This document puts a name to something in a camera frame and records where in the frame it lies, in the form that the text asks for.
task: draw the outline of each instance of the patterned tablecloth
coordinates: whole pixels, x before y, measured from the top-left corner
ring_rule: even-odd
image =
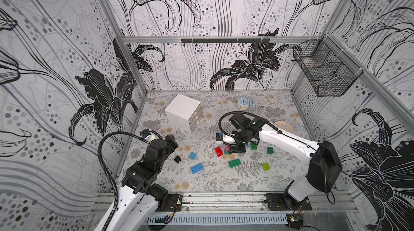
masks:
[[[173,134],[179,148],[165,161],[157,183],[168,191],[282,191],[294,179],[307,172],[307,167],[295,156],[275,146],[274,154],[267,154],[268,143],[260,142],[258,149],[247,147],[245,154],[231,154],[217,157],[214,148],[215,133],[220,132],[217,122],[229,111],[235,111],[235,102],[239,97],[249,97],[253,106],[247,111],[269,119],[271,122],[284,121],[292,126],[293,133],[309,138],[299,117],[289,91],[199,91],[180,92],[183,95],[201,101],[203,118],[194,132],[190,133],[170,125],[165,108],[178,92],[149,92],[139,120],[136,135],[146,128],[158,131],[162,136]],[[232,130],[228,119],[223,121],[223,129]],[[142,141],[133,140],[126,157],[120,180],[125,170],[141,159],[146,146]],[[197,154],[195,160],[188,156]],[[177,164],[176,155],[182,158]],[[228,161],[240,158],[241,166],[230,169]],[[202,163],[204,171],[191,174],[190,167]],[[263,163],[270,170],[264,171]]]

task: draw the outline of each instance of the wire basket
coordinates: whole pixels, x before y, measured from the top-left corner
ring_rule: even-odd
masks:
[[[317,96],[342,96],[357,79],[325,42],[311,40],[299,47],[293,56]]]

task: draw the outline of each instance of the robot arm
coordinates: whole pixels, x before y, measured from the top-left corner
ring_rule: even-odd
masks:
[[[164,161],[175,151],[178,144],[173,135],[167,135],[163,140],[148,130],[140,134],[149,142],[147,151],[140,161],[127,169],[118,196],[114,198],[95,231],[138,230],[150,214],[157,209],[163,209],[167,203],[167,189],[153,182],[161,172]],[[118,201],[116,209],[113,208],[115,200]]]
[[[316,191],[326,193],[331,191],[342,171],[341,162],[332,143],[328,141],[318,143],[298,137],[275,127],[259,116],[239,111],[225,114],[220,119],[219,126],[221,120],[230,114],[233,116],[229,121],[236,129],[240,130],[233,131],[233,134],[230,135],[233,140],[230,138],[230,143],[225,142],[232,146],[230,153],[244,153],[246,143],[255,138],[282,148],[309,166],[308,173],[291,182],[284,191],[283,204],[286,208],[297,208],[308,195]],[[253,115],[255,118],[250,120],[244,114]]]

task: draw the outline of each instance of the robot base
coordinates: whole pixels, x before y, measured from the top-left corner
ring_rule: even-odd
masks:
[[[292,209],[286,207],[285,197],[283,196],[283,193],[267,193],[266,194],[266,201],[267,201],[267,206],[272,211],[292,210]],[[309,202],[308,197],[306,197],[302,201],[300,206],[302,207],[302,211],[303,210],[312,210],[312,206],[311,206],[311,203]]]

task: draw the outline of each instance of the white cube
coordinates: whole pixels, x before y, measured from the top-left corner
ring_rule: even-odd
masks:
[[[165,108],[165,114],[170,124],[193,132],[202,118],[203,112],[200,101],[177,94],[173,101]]]

